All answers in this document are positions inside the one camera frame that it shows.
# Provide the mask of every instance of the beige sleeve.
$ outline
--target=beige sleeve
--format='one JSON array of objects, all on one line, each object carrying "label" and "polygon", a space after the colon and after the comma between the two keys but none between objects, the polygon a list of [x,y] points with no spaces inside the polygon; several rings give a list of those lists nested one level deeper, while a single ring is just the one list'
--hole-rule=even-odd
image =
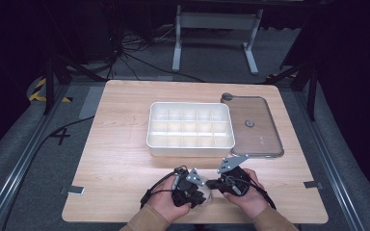
[{"label": "beige sleeve", "polygon": [[120,231],[165,231],[168,226],[167,220],[146,204]]},{"label": "beige sleeve", "polygon": [[254,220],[257,231],[293,231],[298,230],[287,218],[270,206],[263,210]]}]

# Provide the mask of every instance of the tripod leg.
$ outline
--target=tripod leg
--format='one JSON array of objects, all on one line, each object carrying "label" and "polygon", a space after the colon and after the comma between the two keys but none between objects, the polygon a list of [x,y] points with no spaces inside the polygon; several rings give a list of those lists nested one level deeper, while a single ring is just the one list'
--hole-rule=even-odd
[{"label": "tripod leg", "polygon": [[310,76],[310,83],[308,86],[308,98],[307,98],[307,112],[310,116],[311,121],[315,121],[314,117],[314,105],[315,105],[315,93],[317,89],[317,70],[312,68]]},{"label": "tripod leg", "polygon": [[59,61],[62,61],[64,63],[68,64],[68,65],[71,65],[74,69],[82,72],[83,74],[87,75],[88,77],[92,78],[93,80],[95,80],[97,82],[107,82],[108,81],[107,79],[101,78],[100,76],[92,73],[91,71],[87,70],[83,66],[81,66],[79,64],[76,64],[75,62],[72,62],[71,60],[69,60],[69,59],[67,59],[63,56],[58,55],[56,58]]},{"label": "tripod leg", "polygon": [[53,69],[52,69],[52,58],[49,57],[46,63],[46,108],[44,109],[44,115],[47,115],[52,109],[54,104],[54,81],[53,81]]},{"label": "tripod leg", "polygon": [[61,64],[59,60],[52,62],[53,72],[61,85],[69,85],[71,82],[71,75],[66,69],[64,64]]},{"label": "tripod leg", "polygon": [[268,79],[266,79],[266,81],[264,81],[262,83],[258,83],[257,85],[272,85],[272,84],[275,84],[278,81],[280,81],[280,80],[282,80],[286,77],[289,77],[290,75],[292,75],[292,74],[294,74],[298,71],[301,71],[307,65],[308,64],[300,64],[300,65],[297,65],[297,66],[290,67],[290,68],[284,70],[283,72],[281,72],[278,75],[271,75],[272,78],[268,78]]}]

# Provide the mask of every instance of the person's right hand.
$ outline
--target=person's right hand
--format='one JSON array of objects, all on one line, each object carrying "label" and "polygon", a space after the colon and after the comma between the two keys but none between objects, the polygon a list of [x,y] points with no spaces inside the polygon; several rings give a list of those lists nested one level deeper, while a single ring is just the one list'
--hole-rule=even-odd
[{"label": "person's right hand", "polygon": [[[254,180],[257,185],[262,188],[263,186],[258,182],[256,173],[253,170],[244,168],[244,171],[249,175],[249,177]],[[265,198],[252,186],[249,188],[248,192],[243,196],[236,196],[229,192],[224,192],[224,197],[232,202],[233,204],[239,206],[245,212],[249,218],[254,219],[259,215],[264,209],[269,206],[269,203]]]},{"label": "person's right hand", "polygon": [[173,223],[176,219],[185,216],[189,213],[191,203],[186,203],[180,207],[176,207],[172,201],[172,185],[175,177],[171,176],[163,181],[154,189],[154,194],[147,202],[154,208],[164,219],[169,223]]}]

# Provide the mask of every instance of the handheld controller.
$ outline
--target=handheld controller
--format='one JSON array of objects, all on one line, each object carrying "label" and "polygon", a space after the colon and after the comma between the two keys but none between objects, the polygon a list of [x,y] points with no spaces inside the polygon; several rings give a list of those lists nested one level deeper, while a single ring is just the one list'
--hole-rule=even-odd
[{"label": "handheld controller", "polygon": [[249,190],[251,178],[239,165],[248,158],[248,156],[224,158],[217,170],[221,177],[217,180],[206,181],[208,188],[219,190],[221,193],[228,192],[238,196],[245,195]]},{"label": "handheld controller", "polygon": [[172,186],[172,201],[176,207],[191,203],[191,208],[206,205],[211,201],[210,189],[205,186],[197,170],[188,170],[176,176]]},{"label": "handheld controller", "polygon": [[204,183],[205,178],[199,176],[195,168],[189,172],[186,167],[177,167],[146,191],[141,199],[141,208],[154,193],[158,193],[153,192],[153,190],[172,175],[175,175],[175,181],[172,185],[172,201],[176,207],[191,203],[191,208],[193,209],[197,205],[205,206],[211,202],[211,191]]}]

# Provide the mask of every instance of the wire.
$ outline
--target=wire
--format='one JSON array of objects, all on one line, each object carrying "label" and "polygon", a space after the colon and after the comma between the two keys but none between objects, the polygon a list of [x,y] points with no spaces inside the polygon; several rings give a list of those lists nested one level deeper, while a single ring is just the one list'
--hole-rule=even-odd
[{"label": "wire", "polygon": [[223,38],[230,34],[231,30],[218,30],[218,29],[206,29],[204,32],[207,32],[211,35]]},{"label": "wire", "polygon": [[77,120],[77,121],[74,121],[74,122],[70,122],[70,123],[68,123],[66,125],[63,125],[62,127],[54,130],[47,137],[45,137],[43,139],[43,141],[41,141],[41,143],[39,144],[38,148],[34,152],[31,161],[29,162],[28,166],[26,167],[25,172],[23,173],[22,177],[20,178],[19,185],[18,185],[16,191],[14,192],[14,196],[13,196],[13,198],[11,200],[9,211],[8,211],[6,217],[5,217],[5,222],[4,222],[3,226],[2,226],[2,231],[5,231],[6,230],[6,227],[8,225],[8,221],[9,221],[9,218],[11,217],[11,212],[12,212],[12,209],[13,209],[13,205],[16,202],[17,197],[19,196],[20,188],[22,187],[22,185],[23,185],[23,183],[25,181],[26,175],[27,175],[27,173],[28,173],[28,171],[29,171],[32,163],[34,162],[34,160],[35,160],[35,158],[36,158],[36,156],[37,156],[40,148],[43,146],[43,144],[47,141],[47,139],[49,139],[50,137],[52,137],[52,136],[60,133],[61,131],[63,131],[68,126],[73,125],[73,124],[76,124],[76,123],[80,123],[80,122],[83,122],[83,121],[86,121],[86,120],[89,120],[89,119],[92,119],[92,118],[94,118],[94,116],[83,118],[83,119],[80,119],[80,120]]},{"label": "wire", "polygon": [[141,81],[141,79],[137,76],[137,74],[135,73],[135,71],[133,70],[133,68],[131,68],[130,65],[124,59],[122,59],[121,57],[119,57],[119,58],[125,63],[125,65],[128,67],[128,69],[130,69],[131,72],[133,72],[133,74],[136,77],[136,79],[138,79],[138,80]]},{"label": "wire", "polygon": [[176,167],[172,172],[168,173],[166,176],[164,176],[163,178],[161,178],[161,180],[159,180],[157,183],[155,183],[155,185],[153,185],[151,187],[151,189],[149,189],[149,190],[146,191],[146,193],[144,194],[143,198],[141,198],[141,200],[140,200],[140,203],[141,203],[140,209],[142,209],[144,207],[144,205],[149,201],[149,199],[154,194],[159,193],[159,192],[173,192],[173,190],[172,191],[161,190],[161,191],[157,191],[157,192],[152,192],[152,191],[154,191],[155,188],[157,188],[159,185],[161,185],[162,182],[164,182],[165,180],[167,180],[171,176],[173,176],[175,174],[182,174],[185,171],[188,171],[188,168],[186,168],[186,166]]},{"label": "wire", "polygon": [[160,190],[160,191],[153,192],[151,195],[154,195],[160,192],[173,192],[173,190]]},{"label": "wire", "polygon": [[197,80],[198,82],[205,83],[205,81],[203,81],[203,80],[199,79],[198,77],[194,77],[194,76],[187,75],[187,74],[181,74],[181,73],[177,73],[177,72],[173,72],[173,71],[165,70],[165,69],[160,68],[160,67],[158,67],[158,66],[155,66],[155,65],[153,65],[153,64],[149,64],[149,63],[147,63],[147,62],[145,62],[145,61],[142,61],[142,60],[140,60],[140,59],[136,58],[135,56],[132,56],[132,55],[127,54],[127,53],[125,53],[125,52],[124,52],[124,55],[125,55],[125,56],[129,56],[129,57],[133,58],[134,60],[136,60],[136,61],[138,61],[138,62],[141,62],[141,63],[143,63],[143,64],[147,64],[147,65],[149,65],[149,66],[151,66],[151,67],[153,67],[153,68],[155,68],[155,69],[157,69],[157,70],[160,70],[160,71],[163,71],[163,72],[166,72],[166,73],[169,73],[169,74],[175,74],[175,75],[185,76],[185,77],[188,77],[188,78],[190,78],[190,79]]},{"label": "wire", "polygon": [[[174,29],[175,29],[175,27],[172,27],[167,32],[165,32],[161,37],[153,38],[152,43],[146,42],[144,39],[142,39],[141,37],[136,36],[134,34],[131,34],[131,33],[130,34],[125,34],[123,42],[122,42],[123,50],[126,51],[126,52],[131,52],[131,53],[137,52],[137,51],[145,51],[149,47],[154,46],[154,45],[158,45],[158,44],[162,44],[162,43],[166,42],[167,40],[174,41],[172,39],[169,39],[169,37],[171,36]],[[138,46],[135,47],[135,48],[126,46],[126,45],[132,45],[132,44],[135,44],[135,43],[138,43]]]},{"label": "wire", "polygon": [[254,187],[263,196],[263,198],[266,199],[266,201],[270,204],[270,206],[274,210],[276,209],[275,202],[273,202],[272,198],[270,198],[270,196],[267,194],[267,192],[265,190],[263,190],[262,188],[260,188],[253,179],[251,179],[251,181],[253,182],[253,184],[251,182],[248,182],[248,181],[245,181],[245,180],[242,180],[242,179],[235,179],[235,178],[233,178],[233,180],[234,181],[243,182],[243,183],[246,183],[246,184]]},{"label": "wire", "polygon": [[[90,72],[92,72],[92,73],[98,73],[98,72],[100,72],[100,71],[103,71],[103,70],[105,70],[105,69],[107,69],[107,68],[109,68],[110,66],[113,66],[113,63],[114,63],[114,60],[115,59],[113,59],[112,61],[110,61],[110,62],[107,62],[107,64],[105,64],[105,65],[102,65],[102,66],[99,66],[99,67],[94,67],[93,69],[88,69]],[[78,71],[78,70],[75,70],[74,68],[73,69],[67,69],[68,70],[68,72],[70,72],[70,74],[72,74],[72,75],[84,75],[84,73],[82,73],[82,72],[80,72],[80,71]]]},{"label": "wire", "polygon": [[113,66],[112,65],[110,65],[110,67],[109,67],[109,71],[107,72],[107,79],[109,79],[109,77],[110,77],[110,73],[112,73],[112,70],[113,70]]}]

